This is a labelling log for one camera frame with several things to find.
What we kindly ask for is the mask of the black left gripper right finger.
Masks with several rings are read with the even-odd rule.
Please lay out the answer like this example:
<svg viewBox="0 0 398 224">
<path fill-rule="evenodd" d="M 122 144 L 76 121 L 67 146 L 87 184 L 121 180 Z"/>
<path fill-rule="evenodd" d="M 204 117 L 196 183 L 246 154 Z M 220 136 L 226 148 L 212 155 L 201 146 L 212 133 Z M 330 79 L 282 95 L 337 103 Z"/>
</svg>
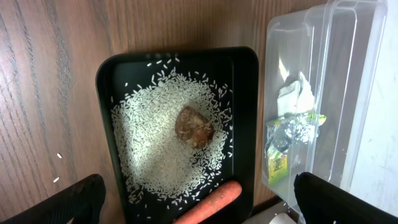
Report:
<svg viewBox="0 0 398 224">
<path fill-rule="evenodd" d="M 397 224 L 397 217 L 309 172 L 295 177 L 294 193 L 306 223 Z"/>
</svg>

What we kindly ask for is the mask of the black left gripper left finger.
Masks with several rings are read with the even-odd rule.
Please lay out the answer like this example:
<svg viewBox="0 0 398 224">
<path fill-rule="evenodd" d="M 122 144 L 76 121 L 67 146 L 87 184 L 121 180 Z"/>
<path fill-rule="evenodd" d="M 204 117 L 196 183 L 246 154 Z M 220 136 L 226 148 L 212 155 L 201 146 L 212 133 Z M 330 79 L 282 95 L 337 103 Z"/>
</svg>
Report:
<svg viewBox="0 0 398 224">
<path fill-rule="evenodd" d="M 92 174 L 4 223 L 98 223 L 105 197 L 102 176 Z"/>
</svg>

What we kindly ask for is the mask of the yellow green snack packet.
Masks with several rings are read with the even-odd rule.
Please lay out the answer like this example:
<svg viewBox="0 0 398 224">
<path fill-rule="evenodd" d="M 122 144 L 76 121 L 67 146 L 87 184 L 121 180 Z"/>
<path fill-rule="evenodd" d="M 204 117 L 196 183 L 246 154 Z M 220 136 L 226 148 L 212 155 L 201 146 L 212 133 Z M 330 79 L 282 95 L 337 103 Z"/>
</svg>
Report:
<svg viewBox="0 0 398 224">
<path fill-rule="evenodd" d="M 277 184 L 289 174 L 287 155 L 270 145 L 267 150 L 268 183 Z"/>
</svg>

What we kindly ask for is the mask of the foil wrapper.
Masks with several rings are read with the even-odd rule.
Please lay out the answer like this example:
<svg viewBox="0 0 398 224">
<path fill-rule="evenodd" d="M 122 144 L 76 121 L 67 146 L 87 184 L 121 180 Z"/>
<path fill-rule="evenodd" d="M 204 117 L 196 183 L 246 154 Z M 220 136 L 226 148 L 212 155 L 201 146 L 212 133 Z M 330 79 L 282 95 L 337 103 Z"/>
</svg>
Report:
<svg viewBox="0 0 398 224">
<path fill-rule="evenodd" d="M 308 143 L 319 135 L 319 129 L 326 121 L 326 115 L 299 113 L 282 116 L 266 123 L 266 150 L 271 147 L 285 152 L 298 143 Z"/>
</svg>

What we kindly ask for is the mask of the pile of white rice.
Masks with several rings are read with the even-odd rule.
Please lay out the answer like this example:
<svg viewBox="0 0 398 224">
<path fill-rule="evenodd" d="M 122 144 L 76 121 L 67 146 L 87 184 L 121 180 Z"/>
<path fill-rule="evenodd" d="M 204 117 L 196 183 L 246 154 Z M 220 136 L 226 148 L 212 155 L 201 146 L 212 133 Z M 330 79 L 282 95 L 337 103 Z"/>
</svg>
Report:
<svg viewBox="0 0 398 224">
<path fill-rule="evenodd" d="M 111 109 L 111 121 L 128 201 L 137 204 L 146 194 L 171 206 L 198 203 L 221 184 L 223 161 L 232 157 L 226 130 L 232 120 L 231 105 L 221 100 L 227 84 L 202 75 L 184 75 L 176 68 L 151 76 L 151 83 L 126 93 Z M 179 112 L 190 106 L 214 126 L 212 142 L 193 149 L 179 140 L 174 127 Z"/>
</svg>

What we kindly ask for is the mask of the orange carrot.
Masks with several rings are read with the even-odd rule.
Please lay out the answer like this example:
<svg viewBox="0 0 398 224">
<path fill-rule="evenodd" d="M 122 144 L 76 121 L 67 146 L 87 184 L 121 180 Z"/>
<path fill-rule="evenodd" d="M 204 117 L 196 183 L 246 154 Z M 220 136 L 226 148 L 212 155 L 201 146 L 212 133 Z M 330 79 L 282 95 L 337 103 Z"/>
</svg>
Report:
<svg viewBox="0 0 398 224">
<path fill-rule="evenodd" d="M 241 192 L 240 183 L 231 180 L 210 193 L 196 206 L 176 219 L 173 224 L 198 224 L 229 205 L 239 197 Z"/>
</svg>

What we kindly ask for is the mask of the white napkin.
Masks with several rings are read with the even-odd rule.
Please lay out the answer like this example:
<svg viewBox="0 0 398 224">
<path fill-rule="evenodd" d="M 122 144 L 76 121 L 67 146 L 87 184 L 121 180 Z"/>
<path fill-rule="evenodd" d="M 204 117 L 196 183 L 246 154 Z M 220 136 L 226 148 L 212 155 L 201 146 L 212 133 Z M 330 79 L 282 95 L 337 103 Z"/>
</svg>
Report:
<svg viewBox="0 0 398 224">
<path fill-rule="evenodd" d="M 312 110 L 315 97 L 311 85 L 300 72 L 298 80 L 279 90 L 277 97 L 277 114 L 279 117 L 286 114 L 304 113 Z"/>
</svg>

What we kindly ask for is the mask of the brown food lump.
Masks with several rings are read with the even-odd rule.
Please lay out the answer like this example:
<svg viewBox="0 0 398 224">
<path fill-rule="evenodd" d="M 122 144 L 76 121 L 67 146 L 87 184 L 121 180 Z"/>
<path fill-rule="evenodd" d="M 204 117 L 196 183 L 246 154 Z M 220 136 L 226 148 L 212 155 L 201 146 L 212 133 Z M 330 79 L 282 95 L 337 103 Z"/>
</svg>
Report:
<svg viewBox="0 0 398 224">
<path fill-rule="evenodd" d="M 193 149 L 209 145 L 215 134 L 212 123 L 190 106 L 179 112 L 174 130 L 179 140 Z"/>
</svg>

